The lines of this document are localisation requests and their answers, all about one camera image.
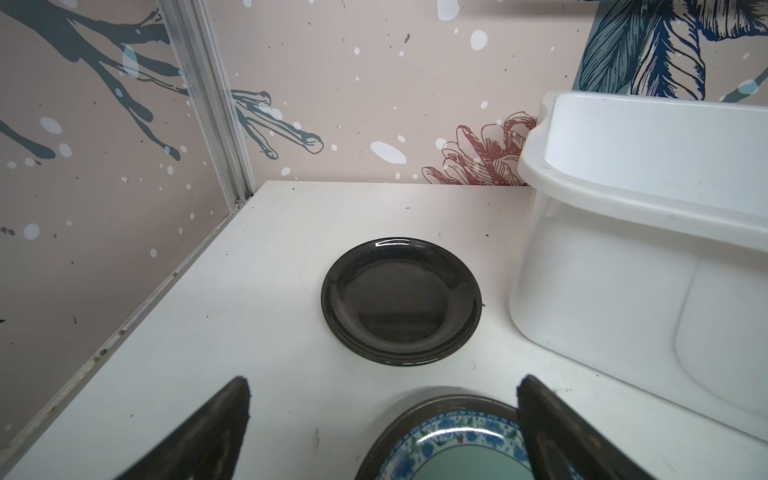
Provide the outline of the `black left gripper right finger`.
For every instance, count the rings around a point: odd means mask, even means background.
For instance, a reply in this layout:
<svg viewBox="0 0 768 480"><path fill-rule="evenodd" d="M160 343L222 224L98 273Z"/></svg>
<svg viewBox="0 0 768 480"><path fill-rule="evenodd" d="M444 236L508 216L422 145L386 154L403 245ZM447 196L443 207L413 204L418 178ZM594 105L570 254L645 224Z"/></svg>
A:
<svg viewBox="0 0 768 480"><path fill-rule="evenodd" d="M518 420L536 479L649 479L533 375L517 387Z"/></svg>

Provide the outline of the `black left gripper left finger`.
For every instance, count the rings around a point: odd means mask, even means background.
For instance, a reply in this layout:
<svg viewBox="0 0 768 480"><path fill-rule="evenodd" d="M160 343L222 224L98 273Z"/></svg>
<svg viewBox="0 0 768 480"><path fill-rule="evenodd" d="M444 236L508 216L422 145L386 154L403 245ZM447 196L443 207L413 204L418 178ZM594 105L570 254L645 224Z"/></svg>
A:
<svg viewBox="0 0 768 480"><path fill-rule="evenodd" d="M121 479L231 479L250 419L250 388L236 376Z"/></svg>

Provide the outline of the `green blue floral plate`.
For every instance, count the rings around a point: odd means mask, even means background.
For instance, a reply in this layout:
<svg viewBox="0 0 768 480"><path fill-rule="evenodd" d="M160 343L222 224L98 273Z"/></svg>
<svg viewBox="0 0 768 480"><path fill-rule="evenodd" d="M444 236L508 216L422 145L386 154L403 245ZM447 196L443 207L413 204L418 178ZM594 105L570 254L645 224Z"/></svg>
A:
<svg viewBox="0 0 768 480"><path fill-rule="evenodd" d="M423 401L397 417L358 479L532 479L517 409L478 395Z"/></svg>

